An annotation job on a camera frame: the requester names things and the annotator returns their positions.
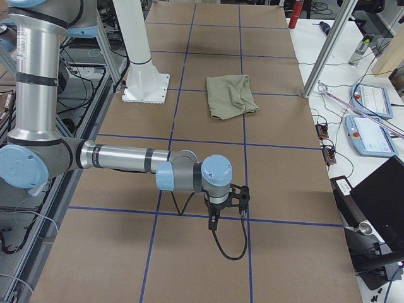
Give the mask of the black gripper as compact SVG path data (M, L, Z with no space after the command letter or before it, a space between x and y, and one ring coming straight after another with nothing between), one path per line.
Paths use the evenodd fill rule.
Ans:
M208 228L210 230L216 230L218 227L218 220L220 219L220 212L225 208L229 207L228 202L223 202L220 204L215 204L211 202L206 202L206 207L208 209Z

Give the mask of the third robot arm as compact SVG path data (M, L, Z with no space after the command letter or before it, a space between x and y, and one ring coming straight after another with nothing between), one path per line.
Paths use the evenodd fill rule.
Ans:
M17 31L16 24L11 18L1 20L1 47L6 52L12 52L16 48Z

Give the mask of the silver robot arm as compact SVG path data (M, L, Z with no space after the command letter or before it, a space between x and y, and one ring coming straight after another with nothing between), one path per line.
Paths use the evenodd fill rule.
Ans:
M16 23L16 123L1 148L1 177L30 189L75 169L97 167L154 174L163 191L203 193L209 228L235 191L232 166L221 155L199 162L189 151L98 145L62 137L56 131L59 39L96 37L100 17L95 1L10 1Z

